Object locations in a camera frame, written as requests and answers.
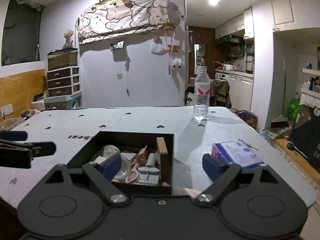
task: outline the blue gripper pad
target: blue gripper pad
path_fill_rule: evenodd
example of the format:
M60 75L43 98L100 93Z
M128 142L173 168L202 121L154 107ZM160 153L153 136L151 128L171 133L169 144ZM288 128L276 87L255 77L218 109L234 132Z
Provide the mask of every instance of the blue gripper pad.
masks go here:
M2 131L0 132L0 139L7 141L25 141L28 139L26 131Z
M112 157L105 160L103 163L100 164L102 167L101 174L103 177L105 177L107 180L111 181L114 176L117 175L117 173L121 169L121 155L113 155Z
M221 176L225 167L225 164L218 161L210 154L205 154L202 157L202 168L213 182Z

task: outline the washing machine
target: washing machine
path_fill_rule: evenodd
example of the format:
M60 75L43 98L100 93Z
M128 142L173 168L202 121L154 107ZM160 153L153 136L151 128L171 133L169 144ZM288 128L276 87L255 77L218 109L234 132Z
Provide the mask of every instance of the washing machine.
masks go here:
M216 79L223 79L223 80L227 80L229 82L229 75L228 74L216 72L215 77L216 77Z

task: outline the crown decoration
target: crown decoration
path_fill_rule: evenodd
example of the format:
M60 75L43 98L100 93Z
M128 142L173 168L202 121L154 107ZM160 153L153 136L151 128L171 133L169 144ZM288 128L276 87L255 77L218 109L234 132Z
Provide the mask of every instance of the crown decoration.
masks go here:
M96 3L96 5L104 5L104 4L107 4L107 3L113 3L115 1L116 0L99 0L99 2Z

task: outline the mirror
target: mirror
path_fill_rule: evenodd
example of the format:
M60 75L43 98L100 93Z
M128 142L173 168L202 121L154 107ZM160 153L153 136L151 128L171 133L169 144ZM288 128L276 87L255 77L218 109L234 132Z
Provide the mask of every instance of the mirror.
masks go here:
M195 44L194 45L194 54L195 54L195 75L198 74L199 66L204 66L204 54L205 54L205 46L203 44Z

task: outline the window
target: window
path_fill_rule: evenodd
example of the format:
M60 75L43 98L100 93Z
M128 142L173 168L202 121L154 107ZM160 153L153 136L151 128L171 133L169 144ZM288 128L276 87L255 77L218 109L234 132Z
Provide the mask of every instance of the window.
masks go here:
M29 0L10 0L4 22L1 65L38 61L43 6Z

